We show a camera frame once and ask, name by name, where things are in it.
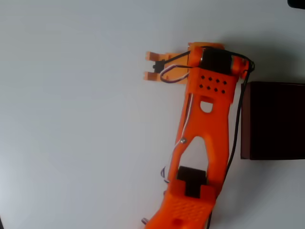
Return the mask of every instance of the orange plastic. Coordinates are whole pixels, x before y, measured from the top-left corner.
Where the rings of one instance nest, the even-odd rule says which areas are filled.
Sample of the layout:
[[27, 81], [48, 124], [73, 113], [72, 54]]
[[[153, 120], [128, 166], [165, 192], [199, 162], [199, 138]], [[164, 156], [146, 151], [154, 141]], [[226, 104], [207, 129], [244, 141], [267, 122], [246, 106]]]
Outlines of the orange plastic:
[[[193, 55], [189, 55], [190, 65], [199, 64], [198, 58], [202, 56], [200, 47], [194, 46], [206, 45], [206, 43], [190, 45], [190, 55]], [[204, 227], [224, 183], [229, 157], [229, 109], [233, 102], [236, 83], [239, 76], [243, 76], [245, 66], [247, 62], [240, 58], [234, 59], [232, 75], [196, 67], [189, 70], [176, 138], [176, 142], [182, 137], [186, 139], [186, 142], [179, 143], [174, 149], [167, 177], [170, 181], [168, 189], [160, 210], [147, 223], [146, 229], [202, 229]], [[213, 104], [210, 113], [201, 109], [201, 101]], [[185, 124], [188, 111], [189, 118]], [[200, 198], [191, 198], [185, 196], [185, 182], [177, 180], [176, 177], [181, 156], [196, 136], [205, 140], [209, 160], [208, 184], [201, 186]]]
[[200, 46], [193, 46], [189, 56], [188, 66], [198, 67], [203, 56], [203, 49]]

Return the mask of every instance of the white surface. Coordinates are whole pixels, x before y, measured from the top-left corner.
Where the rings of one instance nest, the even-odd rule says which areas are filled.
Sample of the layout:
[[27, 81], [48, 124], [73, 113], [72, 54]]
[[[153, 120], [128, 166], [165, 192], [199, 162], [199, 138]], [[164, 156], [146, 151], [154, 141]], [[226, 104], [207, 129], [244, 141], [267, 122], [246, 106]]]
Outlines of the white surface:
[[[5, 229], [142, 228], [166, 188], [184, 96], [142, 80], [145, 52], [223, 42], [256, 62], [252, 80], [302, 82], [304, 21], [286, 0], [2, 1]], [[183, 162], [206, 165], [192, 149]], [[304, 161], [241, 161], [238, 148], [211, 229], [304, 228], [304, 175]]]

